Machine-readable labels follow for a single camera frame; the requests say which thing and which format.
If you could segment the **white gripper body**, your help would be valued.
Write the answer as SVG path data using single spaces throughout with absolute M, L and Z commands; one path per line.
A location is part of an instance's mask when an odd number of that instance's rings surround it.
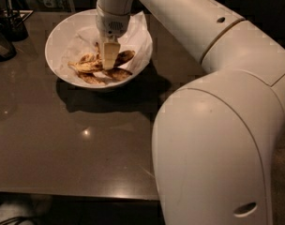
M 116 42 L 128 30 L 130 16 L 116 15 L 97 6 L 96 24 L 102 42 Z

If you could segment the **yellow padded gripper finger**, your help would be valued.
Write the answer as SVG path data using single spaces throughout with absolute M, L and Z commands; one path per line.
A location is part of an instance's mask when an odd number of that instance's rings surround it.
M 102 65 L 105 70 L 112 69 L 119 54 L 121 45 L 118 42 L 104 42 L 102 44 Z

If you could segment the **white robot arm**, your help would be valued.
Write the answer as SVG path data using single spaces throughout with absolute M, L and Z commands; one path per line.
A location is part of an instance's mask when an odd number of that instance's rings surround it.
M 97 0 L 106 37 L 134 0 Z M 285 50 L 215 0 L 139 0 L 204 69 L 163 103 L 152 154 L 166 225 L 273 225 L 271 164 L 285 128 Z

